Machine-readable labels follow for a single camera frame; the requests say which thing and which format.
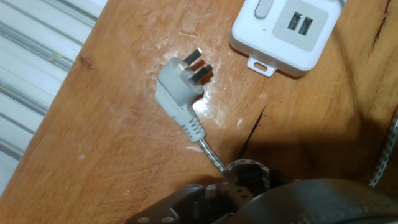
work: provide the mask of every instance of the screw hole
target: screw hole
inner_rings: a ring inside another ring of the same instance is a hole
[[[263,65],[261,65],[261,64],[259,64],[259,63],[255,63],[254,66],[255,66],[256,68],[262,70],[263,72],[266,72],[266,71],[268,70],[267,67],[265,67],[265,66],[263,66]]]

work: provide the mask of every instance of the power switch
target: power switch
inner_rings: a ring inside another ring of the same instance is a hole
[[[257,19],[265,19],[273,3],[274,0],[260,0],[256,10],[254,11],[255,17]]]

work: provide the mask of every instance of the cable strain relief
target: cable strain relief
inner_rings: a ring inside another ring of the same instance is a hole
[[[206,131],[197,118],[191,119],[189,122],[181,125],[181,127],[191,142],[198,142],[206,136]]]

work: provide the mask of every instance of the power cord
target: power cord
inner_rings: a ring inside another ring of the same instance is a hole
[[[206,132],[192,108],[194,99],[203,93],[200,80],[213,70],[210,65],[197,72],[190,68],[201,56],[202,51],[197,48],[184,60],[172,58],[159,72],[155,97],[165,112],[182,127],[191,142],[198,142],[210,161],[225,174],[228,169],[206,142]]]

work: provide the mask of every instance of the corrugated metal panel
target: corrugated metal panel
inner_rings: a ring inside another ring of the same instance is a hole
[[[0,0],[0,195],[106,0]]]

